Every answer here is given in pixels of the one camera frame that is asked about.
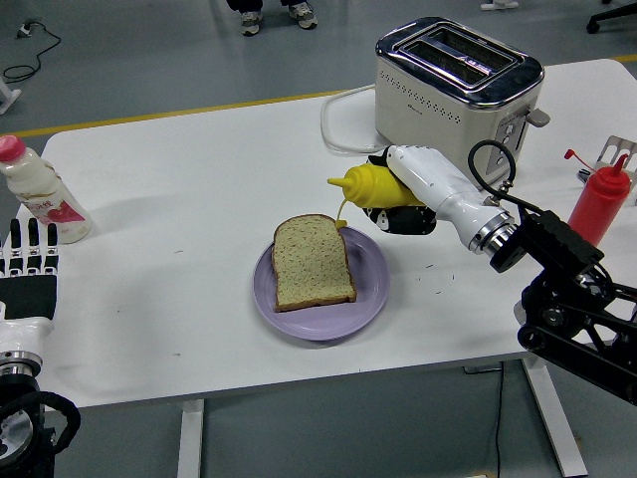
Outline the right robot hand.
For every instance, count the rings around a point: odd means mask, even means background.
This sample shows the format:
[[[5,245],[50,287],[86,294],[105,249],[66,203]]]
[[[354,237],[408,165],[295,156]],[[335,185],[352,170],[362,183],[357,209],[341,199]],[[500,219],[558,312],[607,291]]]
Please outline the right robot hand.
[[[400,235],[426,235],[438,220],[454,225],[470,251],[490,256],[512,234],[513,218],[485,196],[440,151],[425,146],[391,145],[369,163],[387,168],[418,199],[419,206],[367,208],[381,230]]]

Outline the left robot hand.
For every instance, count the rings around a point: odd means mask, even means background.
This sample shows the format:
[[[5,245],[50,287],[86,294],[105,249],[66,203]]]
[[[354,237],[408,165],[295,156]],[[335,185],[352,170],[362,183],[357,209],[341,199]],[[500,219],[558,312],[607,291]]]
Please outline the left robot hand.
[[[53,329],[58,300],[59,244],[54,224],[14,218],[1,247],[1,350],[39,356]]]

